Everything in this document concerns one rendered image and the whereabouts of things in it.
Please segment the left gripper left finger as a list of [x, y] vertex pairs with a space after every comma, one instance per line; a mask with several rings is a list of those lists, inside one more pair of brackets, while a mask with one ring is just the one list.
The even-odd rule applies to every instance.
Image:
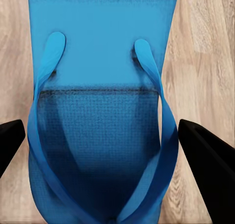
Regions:
[[25, 139], [21, 119], [0, 124], [0, 178]]

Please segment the sandal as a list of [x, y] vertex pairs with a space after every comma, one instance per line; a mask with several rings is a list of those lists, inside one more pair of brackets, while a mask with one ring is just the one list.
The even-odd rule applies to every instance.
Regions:
[[47, 224], [158, 224], [179, 150], [161, 81], [176, 2], [28, 0], [28, 172]]

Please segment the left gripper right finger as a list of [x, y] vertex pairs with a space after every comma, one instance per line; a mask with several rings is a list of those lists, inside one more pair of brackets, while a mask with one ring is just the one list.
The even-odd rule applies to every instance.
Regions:
[[213, 224], [235, 224], [235, 149], [185, 119], [178, 137]]

